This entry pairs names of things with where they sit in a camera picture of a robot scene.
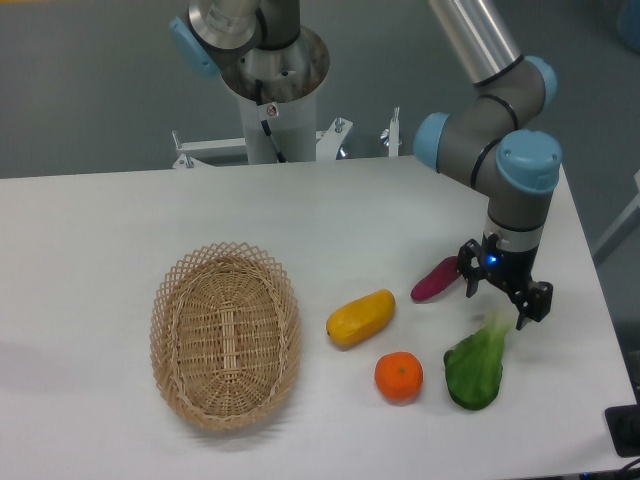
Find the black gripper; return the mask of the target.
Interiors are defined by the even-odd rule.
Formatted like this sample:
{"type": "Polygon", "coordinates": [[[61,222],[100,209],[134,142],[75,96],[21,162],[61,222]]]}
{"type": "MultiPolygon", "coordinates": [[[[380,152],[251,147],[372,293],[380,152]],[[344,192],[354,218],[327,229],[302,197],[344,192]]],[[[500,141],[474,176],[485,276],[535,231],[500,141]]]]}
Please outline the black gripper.
{"type": "Polygon", "coordinates": [[[554,288],[546,281],[532,281],[531,271],[538,248],[512,252],[498,247],[499,237],[491,234],[465,242],[457,255],[457,272],[466,283],[466,297],[473,297],[481,280],[507,293],[518,310],[516,329],[541,322],[551,311],[554,288]]]}

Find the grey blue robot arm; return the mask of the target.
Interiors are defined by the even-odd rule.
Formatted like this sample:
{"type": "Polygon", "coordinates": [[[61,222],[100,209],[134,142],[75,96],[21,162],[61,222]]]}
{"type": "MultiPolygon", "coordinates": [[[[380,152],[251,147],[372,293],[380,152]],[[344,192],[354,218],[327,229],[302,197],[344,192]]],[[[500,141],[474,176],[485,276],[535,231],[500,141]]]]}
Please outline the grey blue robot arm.
{"type": "MultiPolygon", "coordinates": [[[[554,98],[557,78],[542,59],[524,56],[490,1],[434,1],[435,13],[477,96],[460,115],[429,115],[413,143],[432,170],[488,200],[480,240],[459,250],[456,268],[473,295],[481,281],[516,306],[517,323],[542,320],[553,288],[532,268],[562,150],[528,122],[554,98]]],[[[300,21],[296,1],[193,1],[169,25],[184,60],[221,77],[241,111],[253,164],[332,160],[329,129],[316,133],[316,95],[329,70],[322,39],[300,21]]]]}

